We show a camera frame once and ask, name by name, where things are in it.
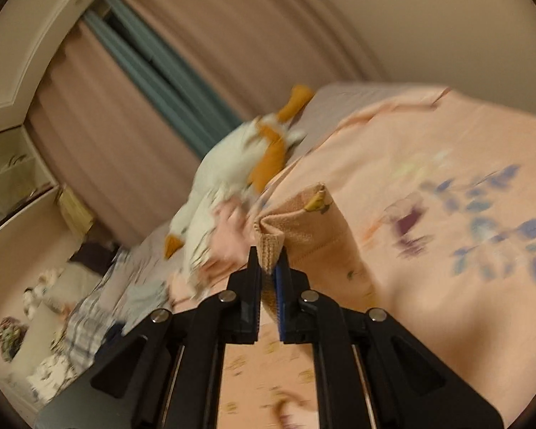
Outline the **peach duck print baby garment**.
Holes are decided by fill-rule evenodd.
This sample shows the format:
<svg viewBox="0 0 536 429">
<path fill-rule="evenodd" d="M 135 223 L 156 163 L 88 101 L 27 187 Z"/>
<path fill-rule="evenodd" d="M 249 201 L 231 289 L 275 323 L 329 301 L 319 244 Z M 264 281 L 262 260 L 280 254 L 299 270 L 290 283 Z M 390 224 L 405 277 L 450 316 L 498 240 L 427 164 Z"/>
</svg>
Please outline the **peach duck print baby garment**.
<svg viewBox="0 0 536 429">
<path fill-rule="evenodd" d="M 343 213 L 322 184 L 306 188 L 262 210 L 253 209 L 252 229 L 260 263 L 272 267 L 286 252 L 294 269 L 311 286 L 348 309 L 364 312 L 376 305 L 369 269 Z M 212 289 L 227 286 L 228 276 Z M 262 295 L 257 342 L 229 346 L 219 398 L 220 428 L 316 428 L 316 375 L 309 345 L 281 342 L 276 302 Z"/>
</svg>

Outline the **folded white and pink clothes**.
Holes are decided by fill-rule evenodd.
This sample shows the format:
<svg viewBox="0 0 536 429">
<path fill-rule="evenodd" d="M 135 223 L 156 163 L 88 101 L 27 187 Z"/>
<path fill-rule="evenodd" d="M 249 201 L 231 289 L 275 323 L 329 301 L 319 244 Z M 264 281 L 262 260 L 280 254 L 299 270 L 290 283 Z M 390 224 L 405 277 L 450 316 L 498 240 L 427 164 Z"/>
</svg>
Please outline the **folded white and pink clothes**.
<svg viewBox="0 0 536 429">
<path fill-rule="evenodd" d="M 255 244 L 246 193 L 220 185 L 196 208 L 184 247 L 182 274 L 195 297 L 246 265 Z"/>
</svg>

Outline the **navy blue garment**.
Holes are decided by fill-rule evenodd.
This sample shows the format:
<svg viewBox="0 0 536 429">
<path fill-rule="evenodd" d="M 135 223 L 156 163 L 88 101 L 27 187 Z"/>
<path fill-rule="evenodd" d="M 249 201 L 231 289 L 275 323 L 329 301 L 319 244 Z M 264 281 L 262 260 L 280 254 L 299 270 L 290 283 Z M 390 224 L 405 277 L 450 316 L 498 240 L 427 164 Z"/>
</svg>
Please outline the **navy blue garment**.
<svg viewBox="0 0 536 429">
<path fill-rule="evenodd" d="M 95 353 L 95 360 L 101 358 L 109 347 L 121 339 L 124 326 L 124 322 L 116 321 L 106 330 L 103 335 L 102 342 Z"/>
</svg>

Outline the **grey folded garment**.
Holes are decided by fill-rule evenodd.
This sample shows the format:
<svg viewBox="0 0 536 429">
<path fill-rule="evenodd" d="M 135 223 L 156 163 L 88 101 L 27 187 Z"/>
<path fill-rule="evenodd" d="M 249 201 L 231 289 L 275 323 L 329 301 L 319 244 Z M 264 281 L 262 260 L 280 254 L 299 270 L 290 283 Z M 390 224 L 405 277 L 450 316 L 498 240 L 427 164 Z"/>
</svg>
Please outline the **grey folded garment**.
<svg viewBox="0 0 536 429">
<path fill-rule="evenodd" d="M 145 284 L 132 285 L 125 291 L 123 316 L 129 324 L 141 321 L 153 310 L 168 304 L 166 282 L 152 280 Z"/>
</svg>

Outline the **grey plaid blanket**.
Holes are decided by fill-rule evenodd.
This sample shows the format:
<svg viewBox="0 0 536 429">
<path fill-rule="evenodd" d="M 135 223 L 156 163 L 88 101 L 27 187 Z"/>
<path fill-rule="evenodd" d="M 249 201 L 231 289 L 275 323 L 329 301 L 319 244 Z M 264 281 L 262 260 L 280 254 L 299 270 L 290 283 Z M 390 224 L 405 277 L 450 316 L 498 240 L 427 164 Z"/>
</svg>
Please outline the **grey plaid blanket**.
<svg viewBox="0 0 536 429">
<path fill-rule="evenodd" d="M 65 327 L 64 353 L 77 374 L 94 362 L 109 328 L 120 317 L 125 289 L 129 284 L 130 251 L 119 249 L 106 273 L 95 275 L 98 283 L 77 302 Z"/>
</svg>

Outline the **beige pillow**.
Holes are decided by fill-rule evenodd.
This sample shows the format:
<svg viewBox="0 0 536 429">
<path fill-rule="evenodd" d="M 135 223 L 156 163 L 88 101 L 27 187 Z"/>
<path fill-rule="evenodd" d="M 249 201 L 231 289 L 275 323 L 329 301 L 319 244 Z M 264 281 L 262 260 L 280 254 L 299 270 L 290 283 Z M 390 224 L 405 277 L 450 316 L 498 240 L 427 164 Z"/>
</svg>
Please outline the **beige pillow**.
<svg viewBox="0 0 536 429">
<path fill-rule="evenodd" d="M 20 350 L 13 358 L 12 374 L 27 377 L 34 373 L 44 358 L 54 354 L 69 314 L 77 302 L 90 294 L 98 283 L 96 273 L 79 263 L 68 262 L 61 268 L 64 272 L 46 292 L 34 317 L 27 319 L 28 331 Z"/>
</svg>

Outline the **dark brown cushion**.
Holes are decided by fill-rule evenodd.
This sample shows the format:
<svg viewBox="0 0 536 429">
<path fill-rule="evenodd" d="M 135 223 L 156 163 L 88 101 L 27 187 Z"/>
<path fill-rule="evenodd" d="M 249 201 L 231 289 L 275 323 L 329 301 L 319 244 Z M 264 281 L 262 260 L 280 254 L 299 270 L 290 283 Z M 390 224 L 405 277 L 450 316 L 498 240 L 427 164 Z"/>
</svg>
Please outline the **dark brown cushion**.
<svg viewBox="0 0 536 429">
<path fill-rule="evenodd" d="M 103 276 L 112 265 L 118 250 L 119 246 L 115 244 L 107 248 L 96 242 L 84 242 L 68 261 L 79 263 L 99 276 Z"/>
</svg>

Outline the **stuffed toys on headboard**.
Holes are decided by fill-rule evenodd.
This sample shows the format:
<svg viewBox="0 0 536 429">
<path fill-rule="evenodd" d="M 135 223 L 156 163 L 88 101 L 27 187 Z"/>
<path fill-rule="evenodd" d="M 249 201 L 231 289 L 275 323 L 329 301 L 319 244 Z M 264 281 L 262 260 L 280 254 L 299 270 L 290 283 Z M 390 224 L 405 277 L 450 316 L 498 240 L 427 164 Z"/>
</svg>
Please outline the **stuffed toys on headboard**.
<svg viewBox="0 0 536 429">
<path fill-rule="evenodd" d="M 24 290 L 22 295 L 23 310 L 28 320 L 34 317 L 46 292 L 56 284 L 63 272 L 62 268 L 47 269 L 39 274 L 38 281 L 33 287 Z"/>
</svg>

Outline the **colourful knitted item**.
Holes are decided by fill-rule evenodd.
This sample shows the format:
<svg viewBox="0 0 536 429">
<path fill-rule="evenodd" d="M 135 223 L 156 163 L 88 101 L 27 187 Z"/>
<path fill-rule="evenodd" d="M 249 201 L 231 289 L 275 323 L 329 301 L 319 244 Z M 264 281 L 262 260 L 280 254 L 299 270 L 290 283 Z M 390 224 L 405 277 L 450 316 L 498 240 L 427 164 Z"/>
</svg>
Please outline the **colourful knitted item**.
<svg viewBox="0 0 536 429">
<path fill-rule="evenodd" d="M 0 351 L 5 362 L 11 362 L 20 350 L 26 333 L 27 324 L 12 317 L 5 317 L 0 322 Z"/>
</svg>

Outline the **yellow hanging cloth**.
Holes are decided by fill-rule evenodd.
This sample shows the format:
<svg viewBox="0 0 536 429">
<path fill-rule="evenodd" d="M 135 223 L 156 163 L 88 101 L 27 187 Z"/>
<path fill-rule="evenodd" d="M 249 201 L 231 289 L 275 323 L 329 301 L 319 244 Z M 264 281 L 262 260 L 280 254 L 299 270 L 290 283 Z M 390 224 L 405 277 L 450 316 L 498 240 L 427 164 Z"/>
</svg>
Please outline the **yellow hanging cloth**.
<svg viewBox="0 0 536 429">
<path fill-rule="evenodd" d="M 83 238 L 95 224 L 95 215 L 68 185 L 61 187 L 57 205 L 70 231 Z"/>
</svg>

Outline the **pink printed bed quilt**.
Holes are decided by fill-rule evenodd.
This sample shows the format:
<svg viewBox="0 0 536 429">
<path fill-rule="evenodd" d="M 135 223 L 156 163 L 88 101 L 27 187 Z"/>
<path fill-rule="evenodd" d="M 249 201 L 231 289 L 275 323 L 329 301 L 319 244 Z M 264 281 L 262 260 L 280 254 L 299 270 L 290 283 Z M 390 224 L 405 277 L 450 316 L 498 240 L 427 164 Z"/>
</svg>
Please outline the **pink printed bed quilt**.
<svg viewBox="0 0 536 429">
<path fill-rule="evenodd" d="M 324 185 L 372 276 L 372 307 L 513 427 L 536 407 L 536 115 L 443 86 L 394 87 L 288 156 L 247 197 L 249 213 Z M 167 287 L 178 310 L 215 294 L 193 296 L 182 269 Z"/>
</svg>

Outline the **white goose plush toy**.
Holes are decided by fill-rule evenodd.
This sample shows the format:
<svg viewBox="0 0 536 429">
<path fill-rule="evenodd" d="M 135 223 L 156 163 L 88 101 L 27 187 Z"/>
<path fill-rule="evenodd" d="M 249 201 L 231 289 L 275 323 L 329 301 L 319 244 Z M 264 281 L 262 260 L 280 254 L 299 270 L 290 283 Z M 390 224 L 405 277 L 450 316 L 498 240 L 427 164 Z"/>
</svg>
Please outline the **white goose plush toy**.
<svg viewBox="0 0 536 429">
<path fill-rule="evenodd" d="M 205 195 L 215 189 L 251 190 L 261 194 L 268 182 L 286 165 L 290 149 L 305 134 L 290 129 L 291 121 L 313 98 L 310 87 L 298 84 L 278 111 L 242 123 L 221 139 L 202 159 L 189 197 L 173 216 L 164 242 L 164 256 L 171 258 L 187 243 L 186 232 Z"/>
</svg>

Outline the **teal curtain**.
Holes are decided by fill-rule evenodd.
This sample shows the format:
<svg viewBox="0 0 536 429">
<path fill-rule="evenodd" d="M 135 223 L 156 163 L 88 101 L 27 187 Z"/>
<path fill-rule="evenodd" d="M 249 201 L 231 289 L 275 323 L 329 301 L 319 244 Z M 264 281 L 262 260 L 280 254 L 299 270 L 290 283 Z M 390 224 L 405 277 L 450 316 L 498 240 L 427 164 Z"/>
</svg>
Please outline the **teal curtain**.
<svg viewBox="0 0 536 429">
<path fill-rule="evenodd" d="M 98 42 L 189 148 L 202 158 L 242 124 L 219 94 L 124 0 L 83 19 Z"/>
</svg>

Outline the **pink curtain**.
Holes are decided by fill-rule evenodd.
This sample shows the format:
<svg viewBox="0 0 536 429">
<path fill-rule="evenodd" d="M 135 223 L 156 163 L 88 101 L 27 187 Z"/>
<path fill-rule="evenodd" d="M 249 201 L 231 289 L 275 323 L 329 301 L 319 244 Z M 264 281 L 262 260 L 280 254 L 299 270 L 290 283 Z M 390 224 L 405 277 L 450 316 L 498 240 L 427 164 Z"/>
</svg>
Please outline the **pink curtain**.
<svg viewBox="0 0 536 429">
<path fill-rule="evenodd" d="M 54 175 L 131 246 L 186 202 L 201 158 L 294 85 L 386 79 L 329 0 L 96 0 L 26 126 Z"/>
</svg>

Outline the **white wall shelf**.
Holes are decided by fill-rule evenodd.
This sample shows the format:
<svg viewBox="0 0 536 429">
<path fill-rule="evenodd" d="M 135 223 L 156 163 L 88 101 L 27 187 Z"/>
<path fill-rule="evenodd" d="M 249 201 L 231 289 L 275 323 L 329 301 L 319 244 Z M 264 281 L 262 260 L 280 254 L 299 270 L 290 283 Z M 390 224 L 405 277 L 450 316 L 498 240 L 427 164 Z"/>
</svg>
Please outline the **white wall shelf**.
<svg viewBox="0 0 536 429">
<path fill-rule="evenodd" d="M 59 183 L 23 126 L 0 132 L 0 230 L 40 202 L 55 199 Z"/>
</svg>

